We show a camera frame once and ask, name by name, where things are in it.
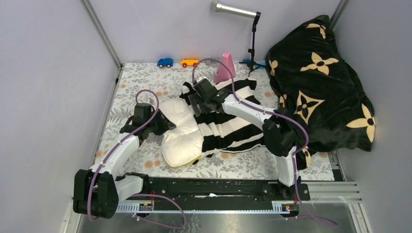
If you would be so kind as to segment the white yellow pillow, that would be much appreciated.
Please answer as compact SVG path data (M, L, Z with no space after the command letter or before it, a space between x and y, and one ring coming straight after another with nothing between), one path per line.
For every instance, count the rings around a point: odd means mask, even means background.
M175 125L163 134L161 150L166 163L171 167L180 167L202 158L204 138L186 101L165 101L160 104L160 110Z

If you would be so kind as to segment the pink metronome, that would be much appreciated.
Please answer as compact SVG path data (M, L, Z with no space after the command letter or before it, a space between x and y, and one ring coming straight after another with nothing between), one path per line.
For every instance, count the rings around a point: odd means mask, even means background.
M235 71L232 55L229 52L225 52L220 60L218 69L213 78L213 82L215 84L218 84L221 82L228 81L231 78L235 78L235 76L236 76L236 71Z

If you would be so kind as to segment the black white striped pillow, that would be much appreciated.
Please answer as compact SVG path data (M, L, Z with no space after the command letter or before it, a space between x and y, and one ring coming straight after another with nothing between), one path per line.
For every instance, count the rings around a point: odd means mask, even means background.
M238 97L261 105L253 93L257 87L256 80L235 78L234 86ZM231 81L220 82L216 84L216 88L218 90L231 90ZM189 96L195 93L193 86L189 82L183 83L182 94L179 98L186 101L191 113L194 112ZM220 112L210 112L200 116L193 115L193 119L197 124L197 131L202 135L200 140L202 157L218 152L246 152L255 147L265 145L262 130L240 117Z

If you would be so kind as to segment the silver flashlight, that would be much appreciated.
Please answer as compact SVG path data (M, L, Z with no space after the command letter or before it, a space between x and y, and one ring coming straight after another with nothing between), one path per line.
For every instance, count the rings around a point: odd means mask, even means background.
M257 24L260 20L261 12L259 11L250 11L246 9L242 9L239 7L231 6L224 4L218 0L214 0L211 3L211 10L213 12L221 12L221 13L228 13L228 14L233 14L233 15L238 15L242 17L248 17L253 19L253 24L252 24L252 47L248 49L248 53L251 55L251 60L249 62L241 62L241 64L246 64L246 66L249 68L249 75L257 70L258 68L265 68L265 65L258 64L255 61L255 37L256 37L256 31L257 31Z

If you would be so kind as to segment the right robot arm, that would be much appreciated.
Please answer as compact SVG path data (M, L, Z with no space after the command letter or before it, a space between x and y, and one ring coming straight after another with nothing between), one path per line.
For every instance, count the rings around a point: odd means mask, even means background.
M195 93L189 96L194 114L198 117L210 112L221 112L239 117L255 125L263 133L266 149L276 156L279 195L291 200L298 193L298 176L294 153L297 152L296 121L280 109L260 106L237 96L235 90L218 90L208 79L194 81Z

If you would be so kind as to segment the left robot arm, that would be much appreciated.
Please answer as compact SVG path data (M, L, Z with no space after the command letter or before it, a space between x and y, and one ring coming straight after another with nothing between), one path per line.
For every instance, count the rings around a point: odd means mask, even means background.
M120 129L118 142L89 169L80 169L74 177L73 210L96 218L111 218L120 202L135 195L149 197L149 176L140 173L120 174L128 158L137 151L149 134L162 135L176 125L159 108L148 103L135 105L134 113Z

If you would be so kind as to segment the floral patterned table cloth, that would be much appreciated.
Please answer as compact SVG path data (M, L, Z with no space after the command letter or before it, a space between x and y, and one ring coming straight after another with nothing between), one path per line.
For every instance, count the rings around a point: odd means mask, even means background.
M132 115L136 101L167 101L177 98L182 84L196 76L213 78L217 66L200 64L196 69L175 64L159 68L155 63L127 63L123 69L113 98L108 120L95 154L101 159L116 144L120 128ZM275 157L264 147L244 153L219 152L210 158L201 158L194 165L170 167L162 156L162 137L150 135L121 167L120 174L138 172L158 177L223 178L223 179L277 179Z

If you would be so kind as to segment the orange toy car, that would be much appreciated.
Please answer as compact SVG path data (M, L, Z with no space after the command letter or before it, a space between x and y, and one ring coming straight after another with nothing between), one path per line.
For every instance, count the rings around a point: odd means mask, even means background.
M180 61L182 67L193 67L198 64L198 59L183 59Z

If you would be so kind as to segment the blue toy car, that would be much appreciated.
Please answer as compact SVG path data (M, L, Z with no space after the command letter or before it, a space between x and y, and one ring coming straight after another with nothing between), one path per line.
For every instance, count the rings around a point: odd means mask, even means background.
M157 66L159 68L163 68L163 67L170 68L170 67L173 66L173 63L174 63L174 61L173 61L172 58L161 58L161 59L158 60Z

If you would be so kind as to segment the black floral patterned blanket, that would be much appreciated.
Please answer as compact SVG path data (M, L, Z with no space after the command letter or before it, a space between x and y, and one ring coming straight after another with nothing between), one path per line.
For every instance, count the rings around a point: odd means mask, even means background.
M297 168L317 152L340 148L371 151L375 110L356 71L340 56L331 19L320 15L302 23L267 52L270 86L294 119Z

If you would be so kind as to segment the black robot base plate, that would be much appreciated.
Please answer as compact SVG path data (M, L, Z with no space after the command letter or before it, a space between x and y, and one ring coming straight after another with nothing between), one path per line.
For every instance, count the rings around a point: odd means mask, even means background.
M143 194L119 203L120 210L139 213L188 214L283 214L298 209L296 195L309 201L307 184L282 188L277 181L225 180L152 177L145 181Z

